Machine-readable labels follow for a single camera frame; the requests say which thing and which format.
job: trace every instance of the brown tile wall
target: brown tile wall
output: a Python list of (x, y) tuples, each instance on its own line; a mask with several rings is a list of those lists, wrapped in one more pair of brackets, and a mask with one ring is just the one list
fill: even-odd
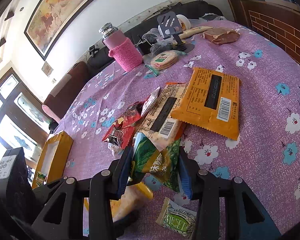
[(300, 31), (272, 17), (249, 11), (253, 30), (264, 36), (300, 65)]

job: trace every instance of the framed painting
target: framed painting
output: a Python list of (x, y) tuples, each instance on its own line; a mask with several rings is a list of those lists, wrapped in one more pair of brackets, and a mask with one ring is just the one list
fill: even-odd
[(25, 35), (46, 60), (63, 31), (93, 0), (40, 0), (27, 26)]

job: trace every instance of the sofa armrest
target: sofa armrest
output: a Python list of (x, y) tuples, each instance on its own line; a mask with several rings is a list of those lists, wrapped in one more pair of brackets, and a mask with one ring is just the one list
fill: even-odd
[(59, 123), (89, 79), (87, 65), (77, 63), (51, 90), (42, 104), (43, 111)]

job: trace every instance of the pink thermos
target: pink thermos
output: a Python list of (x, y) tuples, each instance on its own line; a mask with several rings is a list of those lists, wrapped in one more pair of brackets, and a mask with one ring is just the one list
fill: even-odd
[(102, 34), (103, 43), (109, 48), (109, 57), (114, 57), (125, 71), (129, 72), (142, 63), (140, 52), (112, 23), (104, 25), (99, 32)]

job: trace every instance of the table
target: table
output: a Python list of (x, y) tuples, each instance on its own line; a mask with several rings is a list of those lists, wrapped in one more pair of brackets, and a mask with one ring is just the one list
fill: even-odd
[[(233, 141), (188, 125), (182, 145), (190, 158), (200, 155), (199, 166), (216, 176), (242, 177), (284, 233), (300, 221), (300, 66), (272, 42), (236, 23), (223, 20), (206, 25), (235, 29), (240, 39), (218, 46), (197, 34), (188, 39), (194, 50), (158, 77), (143, 64), (125, 73), (114, 62), (85, 85), (56, 129), (74, 139), (64, 175), (86, 179), (106, 169), (114, 157), (101, 139), (112, 122), (158, 86), (189, 82), (193, 70), (187, 66), (193, 62), (192, 66), (240, 78), (240, 137)], [(205, 150), (210, 151), (209, 158), (203, 156)], [(120, 239), (184, 239), (155, 220), (165, 196), (192, 210), (196, 201), (189, 202), (152, 176), (145, 183), (154, 191), (154, 199)], [(224, 225), (221, 212), (220, 228)], [(87, 234), (87, 212), (84, 228)]]

